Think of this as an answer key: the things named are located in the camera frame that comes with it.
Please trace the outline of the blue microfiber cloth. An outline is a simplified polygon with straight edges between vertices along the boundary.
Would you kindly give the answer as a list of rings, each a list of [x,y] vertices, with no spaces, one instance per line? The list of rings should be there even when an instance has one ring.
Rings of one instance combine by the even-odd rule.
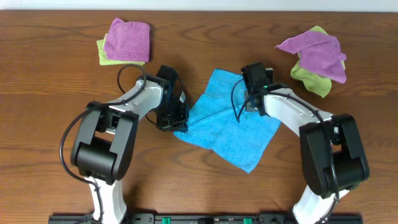
[[[241,75],[215,69],[205,92],[189,111],[188,131],[179,140],[214,151],[246,173],[252,172],[278,131],[280,121],[255,112],[235,113],[244,103]]]

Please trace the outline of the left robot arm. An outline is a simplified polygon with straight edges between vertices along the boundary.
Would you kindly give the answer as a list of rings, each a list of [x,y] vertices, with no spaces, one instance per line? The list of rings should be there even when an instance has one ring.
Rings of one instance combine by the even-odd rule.
[[[139,121],[153,111],[161,131],[186,132],[189,107],[184,93],[176,95],[180,82],[172,67],[163,65],[157,75],[142,73],[132,89],[107,103],[91,101],[65,130],[63,146],[73,125],[80,123],[70,161],[78,168],[73,178],[90,185],[95,210],[90,223],[121,223],[127,211],[122,179],[131,163]]]

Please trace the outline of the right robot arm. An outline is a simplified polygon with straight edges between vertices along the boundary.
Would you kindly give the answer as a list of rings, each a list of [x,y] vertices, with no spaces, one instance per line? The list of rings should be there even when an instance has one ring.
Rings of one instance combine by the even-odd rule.
[[[261,63],[241,69],[247,89],[242,110],[278,119],[300,140],[307,186],[289,212],[265,212],[259,223],[362,223],[361,215],[335,214],[342,197],[369,178],[369,166],[355,119],[334,115],[299,98],[273,69]]]

